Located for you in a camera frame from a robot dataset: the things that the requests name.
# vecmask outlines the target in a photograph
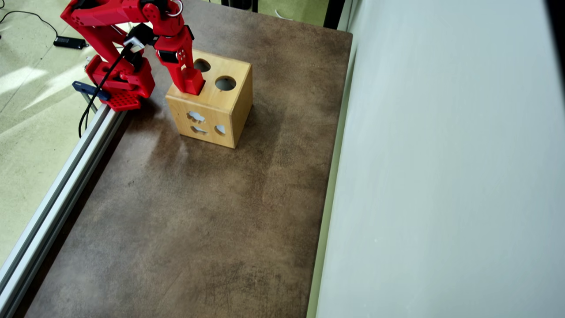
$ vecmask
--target table surface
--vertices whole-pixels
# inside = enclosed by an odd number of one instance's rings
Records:
[[[306,315],[352,35],[202,1],[183,16],[195,49],[253,64],[237,149],[178,134],[147,49],[155,91],[16,315]]]

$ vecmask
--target wooden block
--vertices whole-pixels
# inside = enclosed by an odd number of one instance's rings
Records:
[[[202,72],[206,82],[199,95],[182,93],[174,84],[167,92],[177,129],[184,136],[235,148],[253,104],[251,64],[198,50],[192,54],[196,65],[210,69]],[[233,82],[235,87],[226,90]]]

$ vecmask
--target light green floor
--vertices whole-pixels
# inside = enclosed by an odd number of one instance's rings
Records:
[[[12,1],[36,12],[61,35],[78,34],[60,19],[68,0]],[[12,250],[78,141],[85,107],[71,88],[91,48],[53,47],[55,32],[36,16],[12,13],[0,24],[0,264]]]

